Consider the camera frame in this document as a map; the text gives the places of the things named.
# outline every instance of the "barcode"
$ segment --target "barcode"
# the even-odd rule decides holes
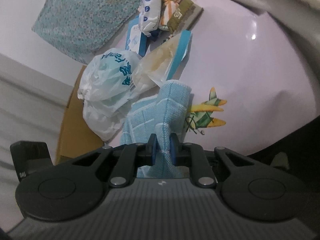
[[[134,90],[136,88],[136,86],[134,85],[132,79],[130,80],[130,92],[132,92],[132,90]]]

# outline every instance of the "cardboard box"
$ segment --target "cardboard box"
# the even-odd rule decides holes
[[[86,66],[82,67],[77,77],[63,115],[56,152],[56,163],[78,157],[103,145],[100,137],[91,131],[84,121],[82,117],[83,101],[77,97],[80,79],[85,68]]]

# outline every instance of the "speckled cushion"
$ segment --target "speckled cushion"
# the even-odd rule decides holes
[[[69,57],[87,64],[140,0],[46,0],[32,27],[42,39]]]

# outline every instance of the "blue cloth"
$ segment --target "blue cloth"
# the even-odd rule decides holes
[[[132,104],[122,129],[120,144],[147,143],[151,133],[157,135],[156,164],[138,169],[138,178],[182,178],[171,163],[170,134],[182,133],[191,88],[177,80],[168,80],[158,95]]]
[[[139,4],[140,0],[46,0],[32,30],[62,53],[88,64]]]

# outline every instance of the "metal screw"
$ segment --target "metal screw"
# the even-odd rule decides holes
[[[123,178],[123,177],[113,177],[110,182],[113,184],[113,185],[122,185],[124,183],[126,183],[126,179]]]
[[[202,178],[198,179],[198,182],[201,185],[208,186],[208,185],[211,185],[211,184],[214,183],[214,179],[213,178],[209,178],[209,177],[202,177]]]

